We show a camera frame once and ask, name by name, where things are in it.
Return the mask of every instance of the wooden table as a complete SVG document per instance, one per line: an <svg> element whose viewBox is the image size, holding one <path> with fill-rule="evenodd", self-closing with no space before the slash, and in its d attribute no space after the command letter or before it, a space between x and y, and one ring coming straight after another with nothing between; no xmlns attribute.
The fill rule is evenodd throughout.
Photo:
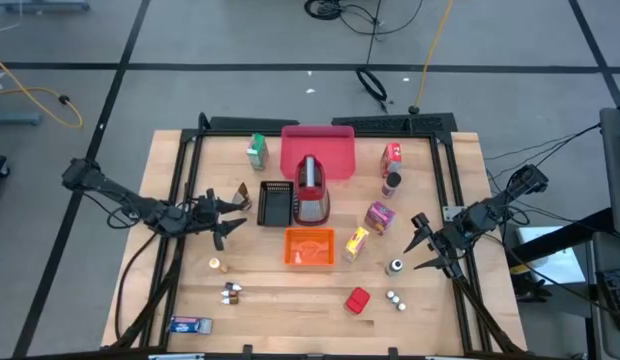
<svg viewBox="0 0 620 360"><path fill-rule="evenodd" d="M179 131L155 133L141 185L142 195L168 197L179 134ZM465 203L490 196L477 134L455 133L453 139ZM379 158L385 144L391 141L398 141L402 147L403 181L392 199L382 200ZM336 230L336 264L312 269L283 264L283 228L256 225L260 182L283 180L279 171L279 138L267 140L270 159L263 172L250 167L245 154L247 143L247 137L204 138L195 194L213 187L218 196L230 201L237 187L245 182L255 204L248 212L225 215L228 219L248 218L229 236L225 252L215 251L209 232L188 236L174 313L210 317L214 320L213 330L209 336L172 334L170 351L236 353L244 344L252 344L256 353L387 354L388 347L397 347L404 355L463 353L452 283L435 269L409 270L431 259L434 253L421 244L402 254L415 230L410 222L412 216L424 212L435 230L442 224L427 140L356 139L354 176L347 181L328 183L332 207L327 226ZM443 148L440 154L447 174ZM189 160L182 178L187 177L188 169ZM446 186L448 197L452 198L448 181ZM384 236L371 233L366 249L350 264L342 259L341 251L356 227L364 224L366 209L375 200L382 200L398 216ZM150 235L150 230L141 225L130 231L122 269ZM148 297L157 245L155 241L142 253L128 274L121 312L124 328ZM477 243L475 256L484 303L511 339L525 348L502 247L484 239ZM221 274L210 269L208 261L212 257L227 262L230 272ZM389 278L384 266L397 257L404 260L407 269ZM221 304L220 291L226 281L243 287L238 305ZM371 294L368 306L359 316L349 314L343 307L355 286ZM390 289L401 296L406 311L398 312L385 298ZM114 341L115 299L104 344ZM467 302L466 305L474 331L473 344L478 349L474 312ZM151 344L157 343L162 312L163 304L155 314Z"/></svg>

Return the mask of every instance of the concrete floor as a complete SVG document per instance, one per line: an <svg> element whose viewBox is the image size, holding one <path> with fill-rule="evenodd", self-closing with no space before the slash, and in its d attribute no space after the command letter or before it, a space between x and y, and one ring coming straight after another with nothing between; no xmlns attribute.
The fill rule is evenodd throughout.
<svg viewBox="0 0 620 360"><path fill-rule="evenodd" d="M92 2L89 13L25 15L0 33L0 58L15 62L118 63L140 0ZM352 0L373 11L376 1ZM620 66L620 0L580 0L609 65ZM152 0L132 62L363 63L369 37L339 21L311 19L302 0ZM387 28L402 24L414 1L383 1ZM371 63L421 64L446 2L425 0L415 22L377 41ZM17 16L0 11L0 27ZM363 27L365 23L350 19ZM567 1L459 1L433 57L444 65L596 66ZM69 95L85 118L81 130L50 118L38 127L0 127L0 153L12 176L0 191L0 357L12 353L70 198L60 175L85 155L114 71L15 70L24 84ZM391 114L414 101L420 73L377 72ZM615 75L620 87L620 75ZM0 85L11 88L7 77ZM53 98L43 102L69 121ZM600 74L431 73L424 112L453 112L461 131L476 131L485 156L579 131L614 106ZM19 95L0 98L0 111L34 109ZM382 114L352 72L128 71L97 160L108 176L138 189L156 129L192 127L197 114L298 119ZM488 162L493 173L524 157ZM550 178L528 202L568 218L609 205L601 139L591 132L544 163ZM532 215L534 224L557 222ZM101 340L126 233L105 226L105 215L82 202L30 354L96 349ZM584 351L583 321L522 306L530 349L549 356ZM554 327L555 338L547 329Z"/></svg>

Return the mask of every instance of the red block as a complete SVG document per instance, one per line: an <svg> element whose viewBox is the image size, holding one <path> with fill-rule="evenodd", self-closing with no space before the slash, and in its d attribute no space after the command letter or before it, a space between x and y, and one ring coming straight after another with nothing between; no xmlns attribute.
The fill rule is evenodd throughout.
<svg viewBox="0 0 620 360"><path fill-rule="evenodd" d="M368 300L370 300L370 294L362 288L354 288L350 297L346 301L346 309L355 315L361 314L363 308L368 304Z"/></svg>

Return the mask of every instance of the small carton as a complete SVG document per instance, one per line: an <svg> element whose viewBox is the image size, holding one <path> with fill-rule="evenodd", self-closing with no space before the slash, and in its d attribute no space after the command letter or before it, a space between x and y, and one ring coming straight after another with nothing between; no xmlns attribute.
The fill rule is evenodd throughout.
<svg viewBox="0 0 620 360"><path fill-rule="evenodd" d="M268 160L268 146L266 146L266 138L261 134L252 134L250 144L248 145L248 158L250 165L255 170L263 170L266 168Z"/></svg>
<svg viewBox="0 0 620 360"><path fill-rule="evenodd" d="M349 262L353 262L357 259L359 252L363 250L366 244L366 239L370 233L368 230L358 227L354 232L354 235L346 243L346 248L343 252L343 257Z"/></svg>
<svg viewBox="0 0 620 360"><path fill-rule="evenodd" d="M401 169L401 145L390 143L386 145L381 155L381 177L385 178L391 172Z"/></svg>
<svg viewBox="0 0 620 360"><path fill-rule="evenodd" d="M379 201L375 201L368 208L365 223L379 235L383 235L388 230L392 220L394 220L395 212L387 208Z"/></svg>

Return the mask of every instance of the orange plastic container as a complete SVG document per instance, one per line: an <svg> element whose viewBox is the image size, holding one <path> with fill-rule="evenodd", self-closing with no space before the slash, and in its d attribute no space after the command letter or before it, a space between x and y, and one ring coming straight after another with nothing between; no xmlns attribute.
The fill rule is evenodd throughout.
<svg viewBox="0 0 620 360"><path fill-rule="evenodd" d="M283 255L286 265L334 265L334 229L287 228Z"/></svg>

